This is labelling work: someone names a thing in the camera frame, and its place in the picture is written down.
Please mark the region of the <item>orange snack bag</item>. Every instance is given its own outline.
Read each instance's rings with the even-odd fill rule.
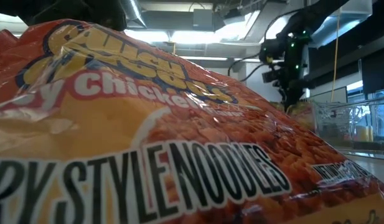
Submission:
[[[384,223],[384,184],[240,82],[61,20],[0,55],[0,223]]]

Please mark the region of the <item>snack bag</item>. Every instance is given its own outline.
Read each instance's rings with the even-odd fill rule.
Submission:
[[[71,20],[0,60],[0,223],[384,223],[382,182],[236,80]]]

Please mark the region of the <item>plastic packaging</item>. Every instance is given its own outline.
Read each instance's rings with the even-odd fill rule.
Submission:
[[[242,83],[62,20],[0,54],[0,223],[384,223],[384,184]]]

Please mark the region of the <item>cable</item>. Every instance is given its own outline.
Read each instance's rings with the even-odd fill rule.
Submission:
[[[261,68],[263,65],[265,65],[265,64],[261,64],[261,65],[255,67],[255,68],[250,72],[250,74],[247,75],[246,78],[239,80],[239,82],[244,82],[244,81],[246,81],[247,79],[249,79],[249,78],[254,74],[254,72],[257,71],[259,68]]]
[[[255,57],[257,57],[259,54],[260,54],[260,53],[258,52],[257,54],[254,54],[254,55],[251,55],[251,56],[248,56],[248,57],[244,57],[244,58],[242,58],[242,59],[240,59],[240,60],[234,61],[234,62],[229,66],[229,68],[228,68],[228,76],[230,77],[230,70],[231,70],[231,69],[233,68],[233,66],[235,66],[237,63],[242,62],[242,61],[244,61],[244,60],[246,60],[246,59],[255,58]]]
[[[299,12],[301,9],[296,9],[296,10],[292,10],[292,11],[289,11],[289,12],[286,12],[286,13],[283,13],[281,15],[278,15],[276,16],[270,23],[269,25],[267,26],[266,30],[265,30],[265,34],[264,34],[264,41],[266,41],[266,34],[268,33],[269,29],[271,28],[271,26],[280,18],[282,18],[283,16],[287,16],[288,14],[292,14],[292,13],[295,13],[295,12]]]
[[[190,5],[190,7],[189,7],[189,12],[190,12],[190,10],[192,9],[192,6],[194,5],[194,4],[199,4],[201,7],[203,7],[203,9],[205,9],[205,7],[201,4],[201,3],[199,3],[199,2],[193,2],[191,5]]]
[[[340,15],[341,9],[339,9],[339,15],[337,18],[337,37],[335,39],[335,56],[334,56],[334,76],[333,76],[333,88],[331,90],[331,103],[334,99],[334,87],[335,87],[335,77],[337,76],[337,55],[339,51],[339,29],[340,29]]]

